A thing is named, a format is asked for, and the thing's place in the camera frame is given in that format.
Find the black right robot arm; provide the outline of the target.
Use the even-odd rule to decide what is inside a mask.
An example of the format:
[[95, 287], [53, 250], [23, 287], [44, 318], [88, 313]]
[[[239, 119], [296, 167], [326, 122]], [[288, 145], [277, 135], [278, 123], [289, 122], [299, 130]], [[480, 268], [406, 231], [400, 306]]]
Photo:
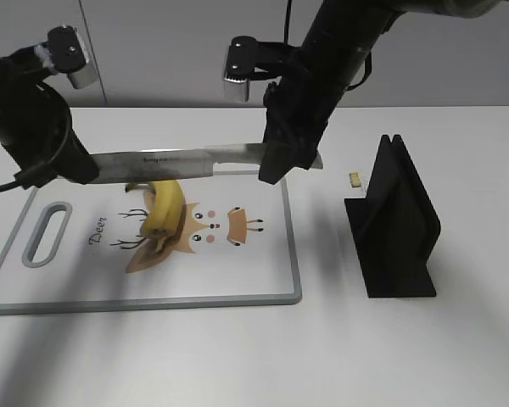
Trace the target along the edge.
[[260, 181], [275, 184], [291, 169], [308, 170], [328, 121], [381, 35], [403, 14], [475, 19], [496, 1], [325, 1], [303, 43], [289, 47], [267, 75], [263, 98], [266, 150]]

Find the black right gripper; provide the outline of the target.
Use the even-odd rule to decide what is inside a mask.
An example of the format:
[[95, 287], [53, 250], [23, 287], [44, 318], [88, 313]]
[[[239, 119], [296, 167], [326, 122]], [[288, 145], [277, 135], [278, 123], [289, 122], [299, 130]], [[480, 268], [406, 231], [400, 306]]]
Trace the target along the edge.
[[356, 75], [356, 46], [306, 42], [293, 50], [287, 68], [264, 97], [267, 144], [258, 178], [272, 185], [293, 168], [318, 166], [322, 134]]

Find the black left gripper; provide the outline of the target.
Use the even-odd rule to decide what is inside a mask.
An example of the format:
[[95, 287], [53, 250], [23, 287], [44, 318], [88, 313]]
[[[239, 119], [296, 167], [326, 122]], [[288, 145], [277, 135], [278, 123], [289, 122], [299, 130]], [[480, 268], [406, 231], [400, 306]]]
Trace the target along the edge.
[[23, 78], [0, 57], [0, 145], [19, 166], [0, 189], [43, 187], [58, 177], [88, 184], [98, 166], [73, 129], [70, 106], [45, 80]]

